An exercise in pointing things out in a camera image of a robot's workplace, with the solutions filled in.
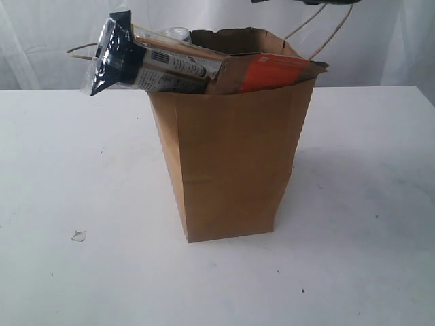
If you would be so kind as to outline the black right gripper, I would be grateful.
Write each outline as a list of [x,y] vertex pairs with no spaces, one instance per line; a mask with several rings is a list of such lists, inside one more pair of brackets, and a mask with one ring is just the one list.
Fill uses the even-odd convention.
[[[262,3],[268,0],[251,0],[251,3]],[[359,3],[360,0],[294,0],[302,2],[305,5],[354,5]]]

